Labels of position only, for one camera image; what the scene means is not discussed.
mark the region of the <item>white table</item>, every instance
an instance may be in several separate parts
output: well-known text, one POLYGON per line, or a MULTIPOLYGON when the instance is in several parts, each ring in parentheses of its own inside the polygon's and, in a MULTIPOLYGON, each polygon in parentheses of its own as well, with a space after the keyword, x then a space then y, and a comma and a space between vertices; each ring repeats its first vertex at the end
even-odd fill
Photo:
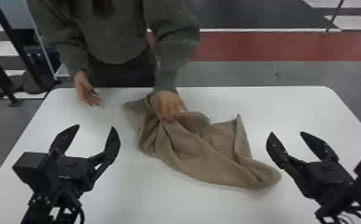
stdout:
MULTIPOLYGON (((0 224, 20 223, 32 194, 11 166, 25 151, 47 152, 55 136, 80 124, 68 155, 100 152, 110 126, 122 147, 93 191, 80 199, 86 223, 318 223, 318 205, 305 199, 282 171, 277 186, 259 191, 211 185, 178 173, 137 150, 136 130, 120 108, 148 88, 99 90, 109 105, 83 105, 73 89, 51 92, 0 167, 0 224)), ((317 160, 304 144, 304 130, 327 141, 350 172, 361 159, 361 123, 326 87, 179 88, 190 110, 212 122, 242 115, 253 156, 275 166, 265 143, 274 131, 291 155, 317 160)))

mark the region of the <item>sweater sleeve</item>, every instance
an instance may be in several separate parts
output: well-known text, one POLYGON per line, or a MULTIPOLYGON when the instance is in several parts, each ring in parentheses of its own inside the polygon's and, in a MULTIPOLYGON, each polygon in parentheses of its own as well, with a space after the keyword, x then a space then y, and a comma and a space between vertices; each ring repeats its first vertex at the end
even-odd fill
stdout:
POLYGON ((186 1, 143 0, 144 19, 154 34, 156 54, 161 57, 155 91, 176 92, 177 72, 200 43, 200 26, 186 1))
POLYGON ((88 53, 79 28, 46 0, 27 0, 29 11, 46 43, 55 46, 71 76, 88 69, 88 53))

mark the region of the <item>cable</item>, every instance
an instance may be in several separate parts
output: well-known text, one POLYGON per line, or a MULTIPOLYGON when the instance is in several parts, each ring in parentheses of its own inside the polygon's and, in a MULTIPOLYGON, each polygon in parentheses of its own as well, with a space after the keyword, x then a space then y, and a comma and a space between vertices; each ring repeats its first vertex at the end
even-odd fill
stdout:
POLYGON ((340 214, 340 216, 346 217, 350 221, 350 223, 349 223, 345 219, 342 219, 342 218, 339 217, 339 220, 342 220, 343 223, 345 223, 345 224, 355 224, 354 220, 350 216, 348 216, 346 214, 340 214))
POLYGON ((85 213, 83 212, 82 208, 79 208, 80 210, 80 224, 85 224, 85 213))

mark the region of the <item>dark pants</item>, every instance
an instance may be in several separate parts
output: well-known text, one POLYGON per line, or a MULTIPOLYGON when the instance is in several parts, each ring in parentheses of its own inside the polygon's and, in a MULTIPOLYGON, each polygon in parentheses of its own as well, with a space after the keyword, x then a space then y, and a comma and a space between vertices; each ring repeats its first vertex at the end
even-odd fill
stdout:
POLYGON ((89 54, 88 78, 94 87, 153 87, 156 68, 149 47, 123 64, 107 64, 89 54))

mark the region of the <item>long hair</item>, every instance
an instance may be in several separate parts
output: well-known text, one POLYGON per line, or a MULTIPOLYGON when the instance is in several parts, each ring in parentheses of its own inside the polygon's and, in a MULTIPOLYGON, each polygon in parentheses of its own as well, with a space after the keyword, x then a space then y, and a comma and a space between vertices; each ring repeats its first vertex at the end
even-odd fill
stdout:
MULTIPOLYGON (((79 0, 55 0, 58 5, 68 11, 71 17, 76 17, 76 5, 79 0)), ((104 18, 114 11, 112 0, 90 0, 92 1, 95 16, 104 18)))

